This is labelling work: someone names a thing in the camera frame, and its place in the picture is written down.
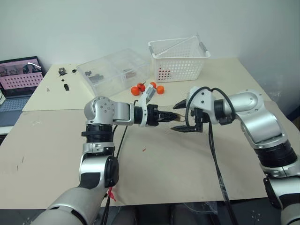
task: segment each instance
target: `black wire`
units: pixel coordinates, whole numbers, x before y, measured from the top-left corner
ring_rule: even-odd
[[[113,128],[112,139],[113,139],[114,132],[116,131],[117,127],[118,127],[118,125],[114,126],[114,128]],[[119,148],[118,148],[118,152],[117,152],[117,157],[116,158],[118,158],[118,156],[119,156],[119,153],[120,153],[120,150],[121,150],[121,147],[122,147],[122,143],[123,143],[123,140],[124,140],[124,137],[125,137],[125,133],[127,131],[127,127],[128,126],[125,127],[125,130],[123,132],[122,139],[121,139],[120,144],[119,144]],[[103,216],[101,218],[100,225],[106,225],[106,223],[107,223],[110,200],[111,200],[110,196],[107,196],[106,205],[105,205],[105,208],[104,208],[104,212],[103,212]]]
[[[216,90],[221,95],[223,95],[223,97],[225,98],[225,100],[228,102],[228,104],[230,106],[230,109],[231,109],[231,119],[232,119],[232,121],[234,121],[234,119],[235,119],[235,109],[234,109],[233,104],[230,101],[229,97],[221,89],[219,89],[219,88],[210,89],[209,87],[201,87],[201,88],[199,88],[198,90],[196,90],[193,93],[193,95],[190,97],[190,99],[189,99],[189,101],[187,103],[186,114],[185,114],[186,125],[188,127],[190,126],[189,122],[188,122],[188,111],[189,111],[191,102],[193,101],[194,97],[200,91],[202,91],[203,89],[207,89],[207,90],[209,90],[211,92],[213,92],[214,90]],[[220,168],[218,166],[211,121],[209,121],[208,139],[209,139],[209,144],[210,144],[210,151],[211,151],[214,163],[215,163],[215,167],[216,167],[216,171],[217,171],[217,177],[218,177],[218,180],[219,180],[220,188],[221,188],[221,191],[222,191],[223,199],[224,199],[224,202],[225,202],[225,205],[226,205],[229,217],[230,217],[231,222],[232,222],[233,225],[238,225],[238,221],[237,221],[237,219],[235,217],[235,214],[233,212],[233,208],[232,208],[232,205],[230,203],[227,190],[225,188],[225,184],[224,184],[224,181],[223,181],[223,178],[222,178],[222,174],[221,174]]]
[[[190,126],[190,125],[189,125],[189,122],[188,122],[188,111],[189,111],[189,107],[190,107],[190,105],[191,105],[191,102],[192,102],[192,100],[194,99],[194,97],[195,97],[200,91],[202,91],[203,89],[210,90],[209,87],[201,87],[201,88],[199,88],[198,90],[196,90],[196,91],[192,94],[192,96],[189,98],[189,100],[188,100],[188,102],[187,102],[187,109],[186,109],[186,115],[185,115],[185,120],[186,120],[186,125],[187,125],[187,127]]]
[[[230,109],[231,109],[231,119],[232,119],[232,121],[234,121],[235,120],[235,109],[234,109],[233,104],[230,101],[229,97],[221,89],[219,89],[219,88],[213,88],[213,89],[211,89],[211,91],[214,91],[214,90],[216,90],[217,92],[219,92],[226,99],[226,101],[229,104]]]
[[[103,216],[101,218],[100,225],[106,225],[107,217],[108,217],[108,211],[109,211],[109,204],[110,204],[110,196],[107,196],[106,205],[104,208]]]
[[[212,157],[213,157],[214,162],[215,162],[217,177],[219,179],[219,184],[220,184],[221,192],[222,192],[223,199],[224,199],[224,202],[225,202],[225,206],[227,208],[227,211],[228,211],[228,214],[229,214],[229,217],[231,219],[232,224],[237,225],[238,221],[237,221],[237,219],[235,217],[235,214],[233,212],[232,205],[230,204],[228,193],[227,193],[227,190],[226,190],[223,178],[222,178],[221,171],[220,171],[219,166],[218,166],[211,122],[209,122],[209,143],[210,143],[210,151],[211,151]]]
[[[118,125],[114,126],[113,131],[112,131],[112,140],[113,140],[113,136],[114,136],[114,132],[116,131]]]
[[[123,143],[124,136],[125,136],[125,133],[126,133],[126,131],[127,131],[127,128],[128,128],[128,126],[125,127],[125,130],[124,130],[124,132],[123,132],[123,136],[122,136],[122,139],[121,139],[121,141],[120,141],[120,145],[119,145],[119,149],[118,149],[116,158],[119,157],[119,153],[120,153],[120,150],[121,150],[121,146],[122,146],[122,143]]]

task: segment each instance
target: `laptop screen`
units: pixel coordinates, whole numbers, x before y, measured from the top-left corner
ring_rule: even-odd
[[[37,57],[0,61],[0,89],[5,98],[30,96],[42,79]]]

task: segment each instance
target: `small orange object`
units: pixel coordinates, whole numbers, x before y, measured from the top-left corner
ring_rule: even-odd
[[[163,86],[158,86],[158,87],[156,88],[156,91],[157,91],[158,94],[161,95],[161,94],[164,93],[165,88],[164,88]]]
[[[138,83],[137,84],[137,87],[140,91],[145,91],[146,90],[146,87],[145,87],[144,83]]]
[[[138,87],[132,87],[132,88],[131,88],[131,93],[132,93],[133,95],[139,95],[139,94],[140,94],[140,90],[139,90]]]
[[[154,88],[156,88],[156,83],[155,83],[155,82],[151,82],[150,84],[152,84],[152,86],[153,86]]]

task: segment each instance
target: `plastic basket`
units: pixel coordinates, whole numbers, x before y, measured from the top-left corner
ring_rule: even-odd
[[[148,43],[156,82],[188,81],[198,78],[210,52],[195,35]]]

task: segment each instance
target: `red zip tie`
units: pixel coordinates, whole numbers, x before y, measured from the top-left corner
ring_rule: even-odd
[[[109,188],[108,188],[108,193],[107,193],[107,195],[108,195],[110,198],[112,198],[115,202],[117,201],[117,200],[114,198],[114,195],[113,195],[113,193],[112,193],[112,187],[109,187]]]

